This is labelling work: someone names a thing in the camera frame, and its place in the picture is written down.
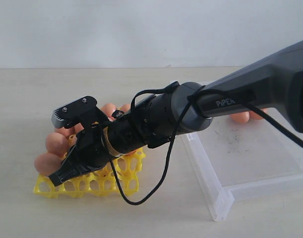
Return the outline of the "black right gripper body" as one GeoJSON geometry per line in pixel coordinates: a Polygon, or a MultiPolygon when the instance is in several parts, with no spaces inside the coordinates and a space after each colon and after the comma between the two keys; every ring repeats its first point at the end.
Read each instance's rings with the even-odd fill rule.
{"type": "Polygon", "coordinates": [[[78,134],[76,144],[68,153],[65,164],[82,164],[91,167],[91,172],[94,172],[102,169],[108,161],[109,156],[102,142],[99,123],[95,122],[91,126],[90,131],[82,130],[78,134]]]}

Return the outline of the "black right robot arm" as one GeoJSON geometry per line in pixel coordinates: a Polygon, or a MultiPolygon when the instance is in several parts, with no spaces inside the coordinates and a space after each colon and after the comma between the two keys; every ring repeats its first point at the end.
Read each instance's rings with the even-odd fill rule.
{"type": "Polygon", "coordinates": [[[113,112],[113,121],[91,96],[54,110],[56,128],[83,126],[60,168],[49,176],[54,186],[143,146],[156,148],[177,135],[205,130],[219,116],[275,108],[303,133],[303,41],[210,84],[173,82],[142,95],[129,111],[113,112]]]}

